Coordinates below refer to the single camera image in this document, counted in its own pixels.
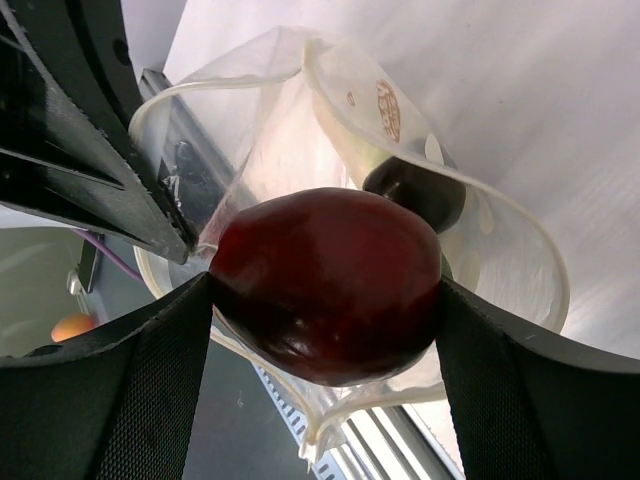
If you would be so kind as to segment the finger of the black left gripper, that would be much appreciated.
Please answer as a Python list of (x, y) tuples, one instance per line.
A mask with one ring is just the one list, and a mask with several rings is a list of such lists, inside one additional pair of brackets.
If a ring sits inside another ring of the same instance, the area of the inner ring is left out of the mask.
[(177, 263), (193, 237), (126, 128), (104, 130), (25, 41), (1, 40), (1, 202)]
[(9, 17), (54, 81), (104, 130), (142, 104), (119, 1), (11, 1)]

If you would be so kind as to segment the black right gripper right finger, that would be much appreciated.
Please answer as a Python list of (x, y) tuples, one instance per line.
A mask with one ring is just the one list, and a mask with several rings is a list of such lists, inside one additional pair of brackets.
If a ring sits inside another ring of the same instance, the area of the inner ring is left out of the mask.
[(441, 287), (436, 339), (469, 479), (636, 479), (639, 362)]

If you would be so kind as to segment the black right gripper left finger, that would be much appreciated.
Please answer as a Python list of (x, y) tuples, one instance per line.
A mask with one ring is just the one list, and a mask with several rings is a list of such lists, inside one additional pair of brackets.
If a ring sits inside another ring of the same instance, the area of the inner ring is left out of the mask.
[(1, 361), (5, 479), (178, 479), (212, 317), (202, 274), (86, 334)]

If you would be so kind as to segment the orange fruit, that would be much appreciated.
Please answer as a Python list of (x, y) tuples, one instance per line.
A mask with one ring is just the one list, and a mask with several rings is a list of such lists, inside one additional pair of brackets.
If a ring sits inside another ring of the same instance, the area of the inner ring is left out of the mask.
[(61, 319), (52, 329), (54, 342), (62, 342), (87, 333), (98, 326), (97, 321), (89, 314), (74, 313)]

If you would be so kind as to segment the clear zip top bag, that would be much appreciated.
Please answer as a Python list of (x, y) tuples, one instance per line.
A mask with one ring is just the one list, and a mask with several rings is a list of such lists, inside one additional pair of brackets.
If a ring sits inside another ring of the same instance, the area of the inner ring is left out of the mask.
[(353, 43), (278, 27), (147, 100), (129, 133), (196, 236), (155, 296), (208, 271), (212, 339), (306, 419), (310, 463), (355, 412), (445, 396), (434, 344), (453, 280), (552, 332), (566, 267), (522, 207), (463, 175)]

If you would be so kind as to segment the dark red apple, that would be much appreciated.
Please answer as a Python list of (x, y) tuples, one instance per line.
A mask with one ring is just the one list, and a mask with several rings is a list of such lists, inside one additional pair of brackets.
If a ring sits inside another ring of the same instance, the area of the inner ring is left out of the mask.
[(239, 212), (209, 271), (228, 328), (272, 365), (323, 386), (403, 372), (442, 322), (434, 230), (363, 191), (306, 190)]

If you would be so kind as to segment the dark purple plum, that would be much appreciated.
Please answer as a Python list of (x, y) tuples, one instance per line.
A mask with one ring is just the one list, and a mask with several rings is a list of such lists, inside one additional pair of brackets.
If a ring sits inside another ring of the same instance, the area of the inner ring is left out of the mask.
[(441, 234), (459, 220), (466, 186), (450, 177), (391, 157), (365, 178), (363, 190), (412, 211)]

